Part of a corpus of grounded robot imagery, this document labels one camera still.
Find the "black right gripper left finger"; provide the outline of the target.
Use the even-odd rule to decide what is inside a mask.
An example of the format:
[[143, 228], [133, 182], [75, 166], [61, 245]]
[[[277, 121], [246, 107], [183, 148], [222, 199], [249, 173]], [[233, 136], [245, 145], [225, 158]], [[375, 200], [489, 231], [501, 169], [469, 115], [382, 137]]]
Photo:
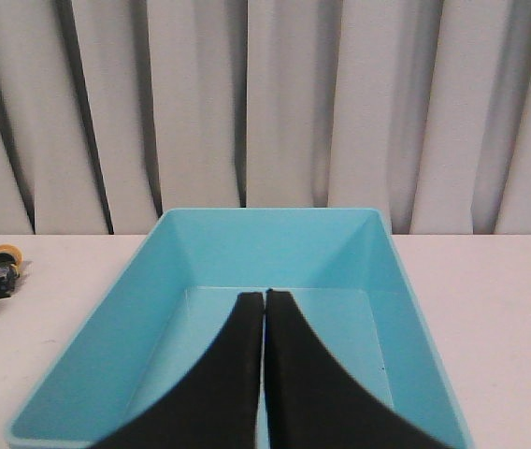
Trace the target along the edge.
[[265, 304], [243, 292], [190, 370], [146, 411], [95, 448], [253, 448]]

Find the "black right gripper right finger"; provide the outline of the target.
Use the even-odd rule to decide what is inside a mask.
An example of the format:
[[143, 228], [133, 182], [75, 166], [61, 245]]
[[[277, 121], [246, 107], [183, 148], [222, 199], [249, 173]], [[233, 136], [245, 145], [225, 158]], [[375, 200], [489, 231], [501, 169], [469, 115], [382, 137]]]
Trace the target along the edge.
[[265, 302], [264, 387], [273, 448], [442, 448], [341, 366], [288, 291]]

